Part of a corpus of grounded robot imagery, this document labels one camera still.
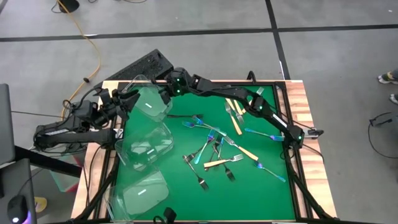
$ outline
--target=wooden handle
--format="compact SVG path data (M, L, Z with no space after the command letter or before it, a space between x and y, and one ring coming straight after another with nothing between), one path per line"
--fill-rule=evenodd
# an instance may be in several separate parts
M234 111L234 110L235 110L235 107L234 107L234 104L232 103L231 99L225 98L225 100L228 102L229 106L230 106L231 109Z
M234 103L235 103L236 111L237 111L240 115L243 115L243 112L242 112L242 110L241 110L241 107L239 106L239 103L238 103L236 100L234 100Z
M205 166L205 168L209 168L209 167L212 167L212 166L217 166L218 164L222 164L224 162L227 162L227 160L222 159L220 161L206 162L204 164L204 166Z
M258 158L257 156L255 156L253 153L251 153L251 152L245 150L245 149L242 148L241 146L238 146L238 148L239 148L243 153L245 153L246 155L248 155L252 160L254 160L254 161L259 160L259 158Z
M249 101L249 105L251 105L251 101ZM244 114L244 113L246 113L245 109L242 110L242 114Z
M234 127L235 127L237 134L241 135L242 134L241 128L239 127L239 125L235 121L235 118L232 115L231 115L231 119L232 119L232 123L234 123Z

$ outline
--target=wooden table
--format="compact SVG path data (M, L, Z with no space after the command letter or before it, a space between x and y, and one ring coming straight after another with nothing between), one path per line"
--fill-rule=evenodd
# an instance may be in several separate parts
M212 80L213 82L251 82L250 80ZM293 119L307 126L314 126L311 116L311 111L308 105L307 96L305 94L304 84L301 80L259 80L261 82L285 82L287 88L287 95L289 97L290 110L292 112ZM107 88L109 92L112 92L113 89L117 89L119 82L128 82L128 81L104 81L102 88ZM281 105L282 112L285 111L284 108L284 100L282 98L282 94L278 94L279 101ZM304 144L313 147L314 149L320 151L320 147L317 140L306 139L304 140ZM93 160L94 153L99 145L95 143L90 143L88 145L88 149L85 157L85 167L86 167L86 176L87 178L91 178L90 191L89 196L92 198L98 190L100 184L100 177L103 168L104 155L105 150L99 150L96 154L93 161L93 168L91 174L89 174L89 166L91 161ZM322 159L320 156L314 154L311 151L301 149L301 160L305 175L305 180L307 182L307 188L317 200L317 202L323 207L323 209L331 216L335 217L335 206L333 204L333 199L331 197L331 192L329 188L328 178L326 176L325 167L323 165ZM113 159L110 160L108 166L108 173L111 170L113 165ZM298 189L297 195L299 200L300 213L302 217L305 217L305 207L303 202L303 197ZM80 182L76 194L75 204L72 210L72 218L77 217L85 208L86 205L86 182L84 178L84 174L81 174ZM104 203L101 203L100 217L104 217L106 213L106 207Z

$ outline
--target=green mat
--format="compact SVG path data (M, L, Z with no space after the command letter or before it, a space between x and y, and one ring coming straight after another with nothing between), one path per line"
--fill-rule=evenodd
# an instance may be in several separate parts
M244 87L252 91L259 88ZM275 106L271 86L264 86L262 96L270 105ZM226 131L238 145L258 156L264 167L287 180L285 162L279 157L282 144L263 136L246 133L244 128L267 134L279 135L280 132L266 120L246 113L243 116L244 124L241 125L243 135L238 136L231 118L225 111L224 102L223 98L216 96L199 97L186 94L173 98L173 108L169 114L204 114L205 123ZM208 146L199 164L191 162L198 175L204 178L209 186L209 190L204 191L182 156L199 149L205 143L209 130L187 128L182 125L182 121L193 122L190 118L164 120L174 137L174 147L154 162L168 185L169 196L154 208L136 217L136 220L152 220L155 215L162 216L165 207L175 210L177 220L294 220L289 183L283 183L265 170L256 168L253 160L246 155L241 161L226 164L236 178L231 182L224 172L224 167L204 171L203 163L208 162L212 153L212 147ZM149 128L147 121L133 110L126 123L124 136L129 136L138 129ZM223 158L240 153L239 149L227 143L222 149ZM116 192L123 191L122 188L118 189L118 186L131 183L132 175L134 172L131 169L122 164L119 166Z

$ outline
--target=computer mouse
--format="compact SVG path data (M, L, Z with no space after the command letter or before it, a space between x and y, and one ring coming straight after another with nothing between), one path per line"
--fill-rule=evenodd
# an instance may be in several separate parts
M23 195L14 196L7 206L8 219L11 223L22 224L27 218L26 198Z

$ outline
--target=sneaker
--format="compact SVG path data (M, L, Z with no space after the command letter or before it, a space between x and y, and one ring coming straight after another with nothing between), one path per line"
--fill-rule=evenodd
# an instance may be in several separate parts
M388 84L388 83L398 84L398 82L389 79L387 74L379 75L377 79L379 80L379 83L383 84Z
M398 100L397 100L395 94L391 94L390 95L390 100L391 100L391 102L393 102L393 103L398 105Z

